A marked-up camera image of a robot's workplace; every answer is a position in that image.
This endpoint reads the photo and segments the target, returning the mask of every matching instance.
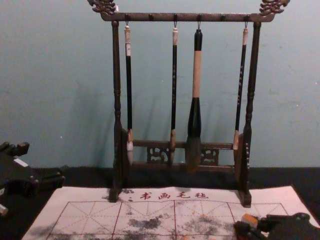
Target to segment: wooden brush stand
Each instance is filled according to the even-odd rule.
[[[184,163],[165,161],[163,155],[169,159],[170,141],[133,140],[134,147],[147,148],[147,162],[133,162],[130,165],[127,155],[128,133],[121,124],[121,84],[120,84],[120,56],[119,56],[119,22],[252,22],[253,41],[251,50],[247,105],[243,133],[238,135],[234,143],[202,143],[201,161],[198,171],[232,172],[238,185],[240,201],[244,207],[251,206],[249,192],[249,169],[251,150],[251,120],[253,101],[255,96],[256,75],[259,52],[259,37],[262,23],[271,22],[275,15],[284,11],[290,0],[262,0],[260,13],[133,13],[116,12],[113,0],[88,0],[93,10],[100,13],[102,19],[112,24],[113,43],[113,88],[114,88],[114,162],[113,187],[109,193],[109,200],[116,202],[122,187],[126,182],[131,168],[138,169],[172,169],[185,170]],[[184,149],[185,142],[176,142],[175,148]],[[233,151],[234,165],[219,165],[219,150]]]

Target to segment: calligraphy practice paper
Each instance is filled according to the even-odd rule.
[[[250,193],[251,208],[244,208],[234,190],[132,188],[110,203],[106,188],[63,187],[23,240],[235,240],[233,224],[245,213],[310,214],[291,186]]]

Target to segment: red chinese characters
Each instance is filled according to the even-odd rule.
[[[197,197],[198,199],[208,199],[208,197],[204,193],[199,192],[195,195],[195,197]]]
[[[170,195],[168,195],[167,193],[162,193],[161,194],[161,196],[159,196],[159,200],[161,200],[161,199],[169,199],[171,196]]]
[[[149,195],[149,194],[151,194],[151,192],[145,192],[144,194],[142,194],[142,196],[140,197],[141,199],[143,199],[144,198],[144,200],[146,200],[146,199],[149,199],[149,198],[151,198],[151,196]]]
[[[186,196],[186,193],[184,191],[180,192],[177,198],[182,198],[182,199],[189,199],[190,196]]]

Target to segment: carved dragon finial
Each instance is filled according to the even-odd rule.
[[[262,0],[260,4],[260,15],[267,16],[269,14],[280,14],[284,11],[281,6],[286,7],[290,0]]]
[[[107,15],[112,15],[116,11],[116,4],[114,0],[88,0],[88,3],[94,8],[93,11],[96,13],[105,13]]]

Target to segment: teal wall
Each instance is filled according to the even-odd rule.
[[[257,12],[259,0],[117,0],[120,11]],[[320,167],[320,2],[292,0],[262,25],[252,119],[253,167]],[[133,135],[168,140],[173,23],[130,23]],[[122,125],[127,127],[124,29],[119,27]],[[177,140],[187,138],[197,23],[181,23]],[[243,23],[202,23],[202,141],[232,142]],[[252,43],[249,24],[249,45]],[[248,86],[248,47],[244,90]],[[0,140],[31,145],[33,167],[111,167],[114,94],[112,28],[86,0],[2,0]],[[244,127],[244,93],[240,128]],[[135,148],[135,160],[145,152]],[[176,161],[184,153],[177,151]],[[220,153],[221,164],[233,162]]]

